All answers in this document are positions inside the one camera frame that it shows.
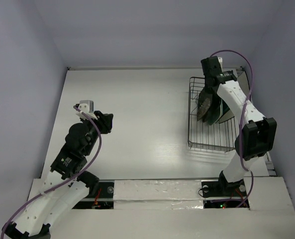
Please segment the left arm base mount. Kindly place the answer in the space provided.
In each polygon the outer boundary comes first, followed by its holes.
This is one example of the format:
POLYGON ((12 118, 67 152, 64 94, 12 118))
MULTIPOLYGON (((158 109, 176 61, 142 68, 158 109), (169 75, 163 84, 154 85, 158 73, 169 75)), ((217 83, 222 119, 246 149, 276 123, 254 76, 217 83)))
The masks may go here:
POLYGON ((100 181, 98 189, 79 201, 73 209, 113 209, 114 208, 114 181, 100 181))

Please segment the black floral square plate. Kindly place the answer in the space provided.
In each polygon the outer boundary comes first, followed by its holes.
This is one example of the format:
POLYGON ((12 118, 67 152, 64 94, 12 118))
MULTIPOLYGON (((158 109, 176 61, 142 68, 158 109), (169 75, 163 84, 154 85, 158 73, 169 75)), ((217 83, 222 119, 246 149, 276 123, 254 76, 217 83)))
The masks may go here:
POLYGON ((210 106, 211 106, 211 101, 205 102, 202 105, 199 105, 197 102, 197 121, 203 120, 210 106))

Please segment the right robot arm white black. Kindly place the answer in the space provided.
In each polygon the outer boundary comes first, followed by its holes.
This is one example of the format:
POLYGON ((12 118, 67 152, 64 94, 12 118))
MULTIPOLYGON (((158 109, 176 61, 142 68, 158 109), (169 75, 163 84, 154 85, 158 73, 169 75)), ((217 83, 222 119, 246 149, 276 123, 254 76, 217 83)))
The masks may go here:
POLYGON ((229 195, 250 166, 273 148, 277 122, 256 109, 249 94, 242 91, 237 77, 222 70, 221 61, 216 56, 201 60, 204 88, 198 95, 197 120, 212 125, 221 118, 222 107, 227 106, 239 123, 235 154, 217 183, 218 192, 229 195))

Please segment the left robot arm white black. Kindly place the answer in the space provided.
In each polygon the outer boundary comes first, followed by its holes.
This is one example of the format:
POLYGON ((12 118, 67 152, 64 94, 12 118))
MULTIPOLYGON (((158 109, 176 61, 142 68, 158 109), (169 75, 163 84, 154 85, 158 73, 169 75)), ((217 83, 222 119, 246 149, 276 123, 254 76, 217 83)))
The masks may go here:
POLYGON ((100 193, 99 178, 87 171, 86 157, 101 136, 112 130, 113 114, 74 108, 80 123, 72 125, 65 144, 50 166, 39 194, 31 198, 6 222, 1 237, 49 239, 53 229, 83 198, 100 193))

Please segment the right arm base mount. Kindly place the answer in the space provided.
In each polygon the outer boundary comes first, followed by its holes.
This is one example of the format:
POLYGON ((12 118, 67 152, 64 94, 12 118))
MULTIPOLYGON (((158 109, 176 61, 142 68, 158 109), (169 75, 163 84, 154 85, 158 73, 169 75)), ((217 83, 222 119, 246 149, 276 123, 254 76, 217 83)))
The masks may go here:
POLYGON ((241 208, 249 208, 247 191, 244 182, 241 181, 238 187, 225 188, 218 181, 202 181, 198 194, 203 198, 205 209, 227 209, 238 207, 243 200, 241 208))

